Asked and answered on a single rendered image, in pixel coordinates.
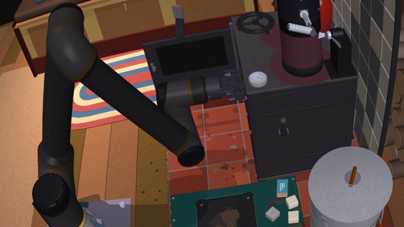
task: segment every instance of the wooden floor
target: wooden floor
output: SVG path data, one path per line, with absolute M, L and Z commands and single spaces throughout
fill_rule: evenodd
M 0 226 L 45 227 L 31 205 L 42 140 L 44 74 L 33 77 L 16 40 L 11 23 L 0 26 Z M 164 146 L 129 120 L 73 130 L 70 142 L 79 201 L 131 198 L 132 227 L 168 226 L 169 171 Z M 354 137 L 352 146 L 357 146 Z M 385 162 L 392 159 L 387 150 L 382 158 Z M 311 215 L 309 175 L 296 175 L 306 227 Z M 395 227 L 404 227 L 404 178 L 393 183 L 389 212 L 385 210 L 382 222 L 384 227 L 393 226 L 391 215 Z

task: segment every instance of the cast iron wheel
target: cast iron wheel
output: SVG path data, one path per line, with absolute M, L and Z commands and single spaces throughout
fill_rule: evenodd
M 253 19 L 251 22 L 244 22 L 247 18 L 252 18 L 256 17 Z M 262 25 L 260 23 L 260 19 L 266 18 L 268 20 L 267 25 Z M 271 30 L 274 25 L 275 25 L 275 19 L 271 15 L 265 12 L 248 12 L 246 14 L 241 15 L 236 22 L 237 28 L 239 31 L 249 33 L 249 34 L 261 34 L 261 33 L 266 33 L 267 35 L 270 34 L 269 30 Z M 247 28 L 246 25 L 258 25 L 261 28 L 260 29 L 251 29 Z

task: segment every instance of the white cube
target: white cube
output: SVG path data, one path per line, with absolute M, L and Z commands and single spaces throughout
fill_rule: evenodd
M 286 198 L 286 205 L 287 205 L 287 208 L 289 210 L 299 206 L 299 201 L 298 201 L 298 198 L 296 198 L 296 195 L 292 195 L 290 197 L 287 197 Z
M 265 216 L 271 221 L 275 221 L 279 217 L 279 215 L 281 215 L 281 212 L 279 212 L 279 210 L 277 210 L 275 207 L 271 207 L 265 213 Z
M 289 211 L 287 214 L 287 223 L 293 224 L 293 223 L 298 223 L 299 222 L 299 211 Z

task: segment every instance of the wooden lid handle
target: wooden lid handle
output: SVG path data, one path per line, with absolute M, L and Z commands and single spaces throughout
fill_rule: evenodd
M 353 185 L 354 184 L 354 180 L 355 180 L 355 175 L 357 174 L 357 167 L 354 166 L 352 169 L 352 174 L 350 175 L 350 180 L 349 180 L 349 184 Z

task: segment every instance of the bucket lid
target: bucket lid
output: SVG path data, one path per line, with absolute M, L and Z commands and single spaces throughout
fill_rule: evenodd
M 356 167 L 353 187 L 351 172 Z M 393 179 L 386 162 L 376 153 L 356 146 L 341 147 L 321 157 L 308 179 L 316 208 L 339 222 L 357 223 L 377 215 L 387 204 Z

